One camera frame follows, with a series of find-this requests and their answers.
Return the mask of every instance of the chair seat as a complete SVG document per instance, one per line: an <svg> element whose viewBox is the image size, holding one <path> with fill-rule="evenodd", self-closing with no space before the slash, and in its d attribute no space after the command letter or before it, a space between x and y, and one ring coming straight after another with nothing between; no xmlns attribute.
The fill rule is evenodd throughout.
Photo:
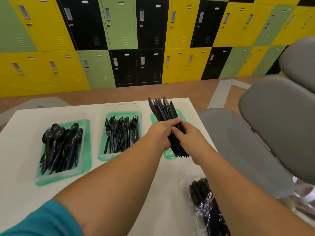
<svg viewBox="0 0 315 236"><path fill-rule="evenodd" d="M210 108L198 115L218 152L247 179L274 198L293 193L289 173L235 112Z"/></svg>

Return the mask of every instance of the hand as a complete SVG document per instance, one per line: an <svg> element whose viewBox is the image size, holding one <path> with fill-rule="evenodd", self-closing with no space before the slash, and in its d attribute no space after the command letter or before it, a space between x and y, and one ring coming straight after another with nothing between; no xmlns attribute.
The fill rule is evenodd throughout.
<svg viewBox="0 0 315 236"><path fill-rule="evenodd" d="M171 147L171 143L168 140L168 136L172 132L172 126L175 126L180 122L181 117L174 118L168 121L156 122L150 127L146 135L148 135L151 140L156 141L156 143L159 144L159 147L163 151L166 151Z"/></svg>
<svg viewBox="0 0 315 236"><path fill-rule="evenodd" d="M186 130L186 134L182 133L176 127L172 127L172 133L180 141L181 146L189 154L195 164L199 165L199 158L205 153L215 151L202 135L201 131L187 122L181 122Z"/></svg>

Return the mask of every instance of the white table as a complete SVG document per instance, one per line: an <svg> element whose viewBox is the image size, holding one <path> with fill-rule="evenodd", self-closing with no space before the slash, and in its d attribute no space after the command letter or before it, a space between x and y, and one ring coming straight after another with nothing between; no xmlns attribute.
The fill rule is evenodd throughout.
<svg viewBox="0 0 315 236"><path fill-rule="evenodd" d="M214 147L189 98L170 100L175 107L186 104L185 109L181 109L186 120L198 127ZM151 126L151 110L148 101L135 103L142 112L144 134ZM34 184L35 173L27 172L25 165L32 162L34 152L41 148L41 136L47 127L42 123L44 119L50 118L58 122L63 119L62 115L86 115L91 127L93 170L104 164L97 159L103 130L101 111L104 106L116 104L123 103L16 111L0 133L0 232L20 222L64 187L83 176L80 174L41 187ZM191 158L167 160L162 157L148 197L129 235L193 235L194 212L188 186L195 178L200 177L204 177L204 173Z"/></svg>

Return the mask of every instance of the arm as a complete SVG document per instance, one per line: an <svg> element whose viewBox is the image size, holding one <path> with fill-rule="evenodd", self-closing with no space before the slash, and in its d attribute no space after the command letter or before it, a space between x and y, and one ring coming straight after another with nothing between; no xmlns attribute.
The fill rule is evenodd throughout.
<svg viewBox="0 0 315 236"><path fill-rule="evenodd" d="M201 166L233 236L315 235L315 229L254 185L217 153L202 133L183 123L173 127L194 163Z"/></svg>
<svg viewBox="0 0 315 236"><path fill-rule="evenodd" d="M136 144L76 180L54 199L84 235L127 235L147 198L168 136L180 118L157 122Z"/></svg>

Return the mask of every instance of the forearm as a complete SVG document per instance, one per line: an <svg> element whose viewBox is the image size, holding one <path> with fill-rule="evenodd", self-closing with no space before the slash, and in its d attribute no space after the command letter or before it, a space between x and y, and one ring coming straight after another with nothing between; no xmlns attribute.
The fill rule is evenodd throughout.
<svg viewBox="0 0 315 236"><path fill-rule="evenodd" d="M72 213L85 235L127 235L148 195L162 153L154 139L145 135L54 199Z"/></svg>
<svg viewBox="0 0 315 236"><path fill-rule="evenodd" d="M199 164L233 236L314 235L315 230L245 178L211 147Z"/></svg>

